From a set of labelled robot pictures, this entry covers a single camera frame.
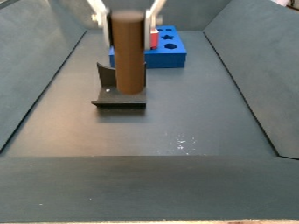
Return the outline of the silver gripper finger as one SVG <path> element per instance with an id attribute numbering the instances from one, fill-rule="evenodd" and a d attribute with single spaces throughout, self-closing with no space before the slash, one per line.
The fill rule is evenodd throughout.
<path id="1" fill-rule="evenodd" d="M 104 40 L 107 46 L 112 46 L 111 38 L 111 11 L 109 8 L 104 5 L 103 0 L 87 0 L 88 5 L 93 10 L 91 15 L 92 20 L 97 23 L 97 27 L 103 29 Z"/>
<path id="2" fill-rule="evenodd" d="M 151 48 L 151 29 L 163 22 L 161 17 L 159 16 L 160 10 L 164 7 L 167 0 L 153 0 L 151 9 L 145 11 L 144 14 L 144 48 Z"/>

